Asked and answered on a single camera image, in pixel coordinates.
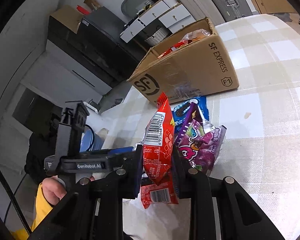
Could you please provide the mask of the left hand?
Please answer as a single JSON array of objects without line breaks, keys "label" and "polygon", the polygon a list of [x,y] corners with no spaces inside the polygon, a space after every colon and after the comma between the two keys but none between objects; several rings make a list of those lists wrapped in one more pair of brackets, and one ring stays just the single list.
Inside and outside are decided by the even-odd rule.
[{"label": "left hand", "polygon": [[67,194],[65,186],[59,182],[57,176],[45,178],[42,182],[42,192],[46,201],[55,206]]}]

